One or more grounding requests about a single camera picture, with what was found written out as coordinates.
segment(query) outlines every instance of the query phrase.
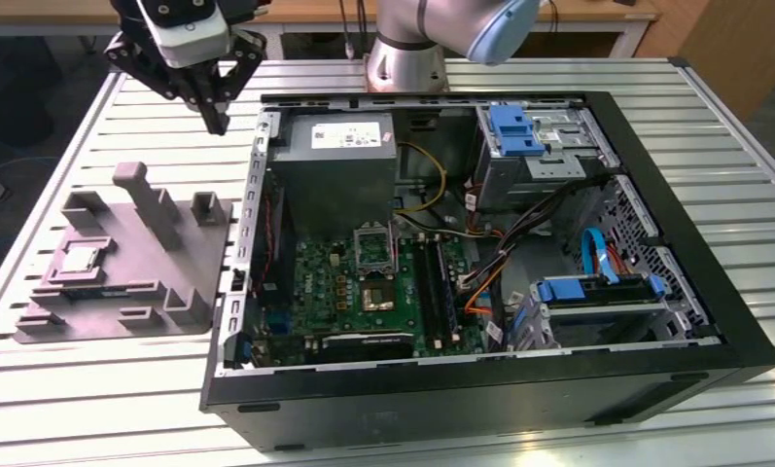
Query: power supply label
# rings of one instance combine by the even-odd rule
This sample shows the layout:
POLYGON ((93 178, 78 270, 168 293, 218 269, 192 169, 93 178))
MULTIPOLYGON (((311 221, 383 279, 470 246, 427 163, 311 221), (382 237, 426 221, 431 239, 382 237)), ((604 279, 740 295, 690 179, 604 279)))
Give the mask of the power supply label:
POLYGON ((312 126, 312 149, 376 148, 382 145, 378 122, 312 126))

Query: wire bundle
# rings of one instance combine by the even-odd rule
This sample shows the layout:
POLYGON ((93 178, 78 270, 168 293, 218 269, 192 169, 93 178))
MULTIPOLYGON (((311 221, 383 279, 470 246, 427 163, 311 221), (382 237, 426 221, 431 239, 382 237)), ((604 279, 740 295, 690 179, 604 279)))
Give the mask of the wire bundle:
POLYGON ((516 247, 518 239, 526 235, 534 228, 540 226, 546 221, 550 220, 558 208, 562 204, 564 198, 571 195, 575 191, 590 188, 598 185, 602 185, 608 179, 611 175, 599 175, 592 178, 587 178, 586 180, 576 180, 567 182, 560 188, 558 188, 547 197, 544 197, 531 208, 522 213, 508 232, 500 238, 500 241, 496 245, 496 253, 484 261, 484 264, 480 265, 463 279, 463 282, 470 282, 476 280, 483 274, 488 273, 487 278, 479 285, 479 288, 475 290, 471 299, 467 301, 464 305, 464 312, 466 313, 483 313, 490 314, 491 311, 484 308, 474 307, 476 299, 482 294, 483 290, 488 288, 494 280, 496 280, 498 276, 503 272, 503 268, 508 263, 508 254, 511 250, 516 247))

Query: slotted metal table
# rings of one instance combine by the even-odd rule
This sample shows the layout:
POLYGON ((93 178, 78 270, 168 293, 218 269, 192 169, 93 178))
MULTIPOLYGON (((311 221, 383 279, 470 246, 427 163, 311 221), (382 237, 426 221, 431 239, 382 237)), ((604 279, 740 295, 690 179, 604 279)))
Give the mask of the slotted metal table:
MULTIPOLYGON (((663 59, 540 59, 496 68, 450 61, 448 75, 462 91, 612 92, 775 343, 775 161, 692 70, 663 59)), ((268 62, 231 107, 228 134, 216 137, 182 103, 110 75, 0 268, 0 465, 775 463, 775 370, 640 425, 267 455, 198 411, 210 335, 38 345, 13 340, 67 224, 59 208, 70 190, 123 200, 111 185, 114 166, 143 161, 151 183, 174 199, 214 190, 236 201, 260 95, 362 89, 355 62, 268 62)))

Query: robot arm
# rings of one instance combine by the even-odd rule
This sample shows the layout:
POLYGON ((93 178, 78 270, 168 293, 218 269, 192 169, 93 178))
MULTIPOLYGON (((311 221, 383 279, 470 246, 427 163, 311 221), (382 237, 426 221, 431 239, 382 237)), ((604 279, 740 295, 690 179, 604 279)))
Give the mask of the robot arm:
POLYGON ((447 87, 444 46, 486 65, 511 58, 540 0, 390 0, 378 3, 378 39, 366 65, 374 91, 447 87))
MULTIPOLYGON (((224 134, 228 103, 264 57, 267 40, 232 27, 255 18, 271 0, 111 0, 122 32, 107 59, 166 99, 180 97, 206 128, 224 134), (236 65, 224 74, 219 59, 236 65)), ((534 25, 539 0, 380 0, 378 40, 367 84, 374 91, 447 87, 439 45, 484 64, 514 54, 534 25)))
POLYGON ((232 27, 255 18, 271 0, 111 0, 122 32, 107 59, 166 99, 199 111, 208 133, 224 134, 228 103, 264 57, 267 40, 232 27), (220 72, 219 59, 235 66, 220 72))

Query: wooden desk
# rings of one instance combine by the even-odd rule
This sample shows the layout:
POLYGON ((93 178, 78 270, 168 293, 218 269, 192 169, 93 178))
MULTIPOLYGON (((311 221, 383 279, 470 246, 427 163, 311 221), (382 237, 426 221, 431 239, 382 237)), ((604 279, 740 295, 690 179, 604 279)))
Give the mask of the wooden desk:
MULTIPOLYGON (((355 29, 355 0, 344 0, 355 29)), ((658 18, 651 0, 627 7, 611 0, 556 0, 559 32, 619 32, 612 57, 632 56, 650 22, 658 18)), ((367 21, 375 22, 375 0, 366 0, 367 21)), ((540 10, 534 31, 548 31, 552 9, 540 10)), ((118 17, 109 0, 0 0, 0 36, 87 36, 117 33, 118 17)), ((282 57, 279 36, 287 32, 338 32, 336 0, 274 0, 268 14, 251 23, 268 37, 268 55, 282 57)))

